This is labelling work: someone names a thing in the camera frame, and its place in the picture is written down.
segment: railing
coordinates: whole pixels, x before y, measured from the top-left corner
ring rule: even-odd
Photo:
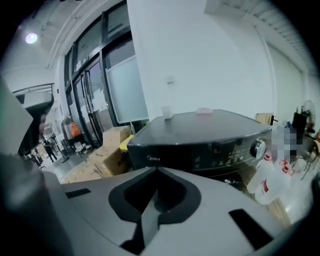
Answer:
[[[21,95],[21,94],[34,93],[34,92],[52,94],[53,85],[54,83],[45,83],[45,84],[30,86],[24,89],[16,90],[16,91],[13,91],[12,93],[14,95]]]

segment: ceiling light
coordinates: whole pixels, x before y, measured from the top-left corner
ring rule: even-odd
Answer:
[[[38,36],[36,33],[30,33],[25,37],[25,41],[27,44],[33,44],[37,41]]]

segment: black appliance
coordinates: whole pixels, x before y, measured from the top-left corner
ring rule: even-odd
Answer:
[[[271,140],[271,126],[225,110],[157,117],[128,143],[134,169],[167,167],[217,177],[255,166]]]

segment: midea logo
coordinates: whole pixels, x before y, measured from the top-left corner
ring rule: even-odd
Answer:
[[[152,156],[150,156],[150,155],[148,155],[146,158],[147,158],[149,161],[160,161],[160,158],[158,158],[158,157],[152,157]]]

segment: orange object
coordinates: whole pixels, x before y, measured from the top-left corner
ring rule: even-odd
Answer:
[[[79,136],[81,134],[82,134],[82,132],[79,129],[78,125],[75,122],[72,122],[71,123],[71,135],[72,135],[72,137],[77,137],[77,136]]]

